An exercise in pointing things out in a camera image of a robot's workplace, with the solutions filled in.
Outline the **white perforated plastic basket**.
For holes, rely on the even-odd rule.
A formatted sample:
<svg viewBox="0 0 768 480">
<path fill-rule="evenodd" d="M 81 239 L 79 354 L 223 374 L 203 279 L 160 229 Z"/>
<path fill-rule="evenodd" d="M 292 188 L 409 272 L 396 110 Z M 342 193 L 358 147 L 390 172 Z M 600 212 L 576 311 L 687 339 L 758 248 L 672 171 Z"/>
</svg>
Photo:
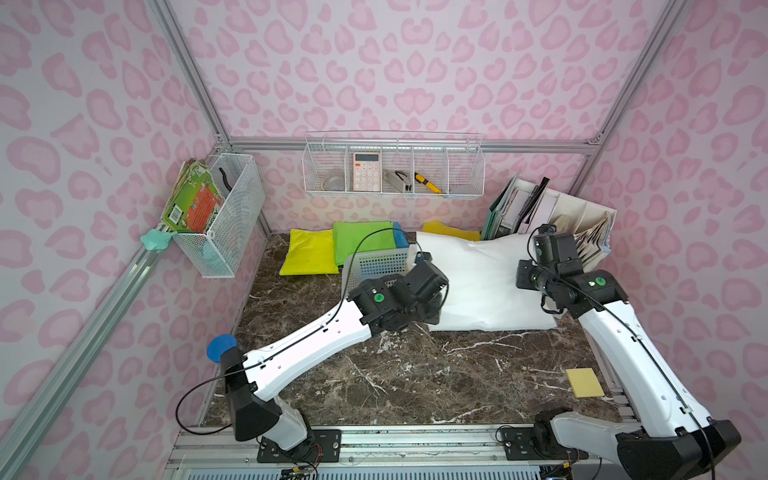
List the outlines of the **white perforated plastic basket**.
<svg viewBox="0 0 768 480">
<path fill-rule="evenodd" d="M 390 275 L 406 275 L 415 265 L 417 245 L 407 248 L 361 252 L 347 257 L 342 268 L 342 298 L 363 280 L 387 277 Z"/>
</svg>

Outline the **white raincoat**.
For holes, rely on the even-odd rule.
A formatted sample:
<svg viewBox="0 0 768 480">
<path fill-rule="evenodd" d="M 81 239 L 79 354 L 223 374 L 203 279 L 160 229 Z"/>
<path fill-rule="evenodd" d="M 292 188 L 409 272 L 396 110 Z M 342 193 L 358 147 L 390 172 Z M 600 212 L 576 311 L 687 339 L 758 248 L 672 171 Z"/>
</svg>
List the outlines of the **white raincoat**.
<svg viewBox="0 0 768 480">
<path fill-rule="evenodd" d="M 518 262 L 528 257 L 526 238 L 490 241 L 419 232 L 417 241 L 448 278 L 449 292 L 432 331 L 528 331 L 556 327 L 542 311 L 537 291 L 516 286 Z"/>
</svg>

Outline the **green raincoat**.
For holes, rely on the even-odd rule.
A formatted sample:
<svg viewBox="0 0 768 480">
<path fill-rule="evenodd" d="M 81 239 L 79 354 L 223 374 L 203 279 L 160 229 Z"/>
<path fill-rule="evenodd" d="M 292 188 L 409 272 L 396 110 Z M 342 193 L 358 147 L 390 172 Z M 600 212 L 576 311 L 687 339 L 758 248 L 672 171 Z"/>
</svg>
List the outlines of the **green raincoat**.
<svg viewBox="0 0 768 480">
<path fill-rule="evenodd" d="M 395 249 L 393 228 L 392 222 L 336 222 L 332 228 L 335 264 L 342 266 L 355 252 Z"/>
</svg>

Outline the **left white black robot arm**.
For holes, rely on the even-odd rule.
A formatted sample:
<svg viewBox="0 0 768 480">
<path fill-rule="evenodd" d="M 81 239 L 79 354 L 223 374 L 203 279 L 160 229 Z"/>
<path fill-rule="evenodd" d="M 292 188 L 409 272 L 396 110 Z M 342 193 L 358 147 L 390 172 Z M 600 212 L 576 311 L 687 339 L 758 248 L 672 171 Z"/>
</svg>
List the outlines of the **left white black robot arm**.
<svg viewBox="0 0 768 480">
<path fill-rule="evenodd" d="M 362 281 L 315 321 L 268 346 L 245 351 L 232 335 L 208 346 L 220 365 L 225 400 L 236 440 L 268 440 L 290 458 L 309 455 L 314 432 L 304 415 L 280 393 L 305 372 L 335 354 L 414 322 L 436 325 L 447 276 L 420 259 L 404 275 Z"/>
</svg>

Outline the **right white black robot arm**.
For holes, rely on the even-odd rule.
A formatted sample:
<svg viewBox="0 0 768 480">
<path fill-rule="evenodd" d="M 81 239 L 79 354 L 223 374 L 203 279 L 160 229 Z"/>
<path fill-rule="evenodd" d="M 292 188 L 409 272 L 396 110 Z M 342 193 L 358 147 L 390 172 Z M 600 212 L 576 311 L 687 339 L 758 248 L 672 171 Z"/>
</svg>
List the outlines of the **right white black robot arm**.
<svg viewBox="0 0 768 480">
<path fill-rule="evenodd" d="M 516 285 L 536 291 L 550 313 L 567 313 L 599 347 L 635 413 L 609 422 L 560 408 L 535 418 L 534 444 L 542 455 L 575 449 L 621 466 L 632 479 L 714 476 L 741 442 L 729 420 L 716 420 L 690 393 L 648 339 L 615 277 L 587 272 L 575 238 L 544 224 L 530 234 Z"/>
</svg>

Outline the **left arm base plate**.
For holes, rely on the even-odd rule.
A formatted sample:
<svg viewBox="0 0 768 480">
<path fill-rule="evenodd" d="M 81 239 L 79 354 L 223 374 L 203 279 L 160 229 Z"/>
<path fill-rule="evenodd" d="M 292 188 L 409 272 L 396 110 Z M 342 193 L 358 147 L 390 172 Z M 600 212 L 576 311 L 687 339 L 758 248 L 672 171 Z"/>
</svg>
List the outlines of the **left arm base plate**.
<svg viewBox="0 0 768 480">
<path fill-rule="evenodd" d="M 289 451 L 281 450 L 275 442 L 263 438 L 260 440 L 257 462 L 262 464 L 338 463 L 341 445 L 340 429 L 313 430 L 307 440 Z"/>
</svg>

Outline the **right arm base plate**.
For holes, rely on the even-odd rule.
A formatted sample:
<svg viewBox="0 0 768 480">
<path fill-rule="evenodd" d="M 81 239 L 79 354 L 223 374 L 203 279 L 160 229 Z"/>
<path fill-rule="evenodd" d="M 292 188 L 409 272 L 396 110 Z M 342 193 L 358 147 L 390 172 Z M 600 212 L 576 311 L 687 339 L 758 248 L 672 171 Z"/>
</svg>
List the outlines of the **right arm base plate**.
<svg viewBox="0 0 768 480">
<path fill-rule="evenodd" d="M 587 460 L 590 455 L 582 450 L 563 447 L 547 427 L 502 425 L 494 433 L 495 440 L 505 451 L 506 458 L 516 460 L 557 460 L 571 463 Z"/>
</svg>

